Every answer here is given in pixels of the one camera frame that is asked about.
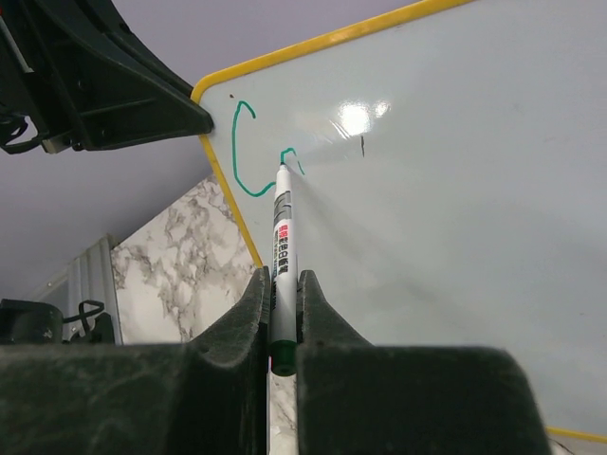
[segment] yellow whiteboard frame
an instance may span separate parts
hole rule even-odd
[[[443,11],[445,9],[458,7],[472,1],[473,0],[421,0],[407,7],[395,9],[394,11],[386,12],[384,14],[380,14],[379,16],[372,17],[371,19],[358,22],[352,26],[339,28],[335,31],[317,36],[316,38],[297,43],[296,45],[290,45],[247,62],[242,62],[241,64],[211,73],[210,75],[202,78],[196,84],[196,86],[193,88],[191,98],[196,104],[200,104],[204,92],[209,87],[217,85],[218,83],[230,81],[255,71],[268,68],[275,64],[288,62],[289,60],[297,59],[304,55],[327,49],[328,47],[356,40],[357,38],[370,35],[371,33],[376,33],[386,28],[405,24],[415,19]],[[257,251],[257,247],[253,243],[253,239],[248,232],[247,224],[245,223],[242,213],[238,209],[238,205],[236,204],[234,195],[231,192],[230,185],[226,180],[226,176],[221,170],[219,160],[215,155],[215,151],[212,149],[211,141],[206,135],[199,136],[199,138],[211,163],[212,171],[217,176],[219,186],[224,192],[228,205],[234,214],[236,225],[240,229],[240,232],[245,239],[248,251],[253,258],[255,265],[257,267],[262,267],[263,263],[261,257],[259,256],[259,252]],[[607,444],[607,436],[583,433],[580,431],[572,431],[562,428],[548,427],[547,430],[557,436],[580,439],[582,441],[589,441],[593,443]]]

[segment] marble surface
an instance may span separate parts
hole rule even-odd
[[[255,265],[214,176],[112,251],[125,344],[185,342],[241,297]],[[270,375],[272,454],[297,453],[295,382]]]

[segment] green marker cap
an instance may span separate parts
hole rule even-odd
[[[295,374],[295,341],[274,341],[269,346],[272,357],[272,372],[277,376],[291,376]]]

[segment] green marker line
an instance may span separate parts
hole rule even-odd
[[[253,119],[257,118],[257,115],[255,114],[255,111],[253,110],[253,108],[250,107],[250,104],[248,104],[246,101],[243,101],[243,100],[238,101],[238,105],[236,106],[236,111],[234,112],[234,118],[231,122],[231,166],[232,166],[232,171],[234,173],[234,179],[236,180],[236,183],[238,183],[240,188],[242,188],[242,190],[249,196],[260,197],[260,196],[263,196],[264,194],[266,194],[270,188],[272,188],[274,185],[276,185],[276,182],[269,182],[260,191],[252,191],[240,179],[240,175],[238,174],[238,152],[236,149],[236,130],[238,127],[238,118],[240,116],[240,111],[243,106],[245,106],[247,108],[248,112],[250,113],[250,116],[253,117]],[[305,175],[304,169],[302,168],[302,163],[300,163],[300,160],[297,157],[297,152],[295,152],[295,149],[293,149],[292,147],[289,147],[288,149],[285,149],[281,152],[281,163],[285,162],[285,156],[290,153],[293,153],[295,155],[295,157],[297,158],[297,165],[299,166],[302,175]]]

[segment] gray wall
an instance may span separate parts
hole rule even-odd
[[[191,84],[408,0],[115,0]],[[0,297],[23,298],[104,233],[120,240],[210,173],[195,137],[115,152],[0,153]]]

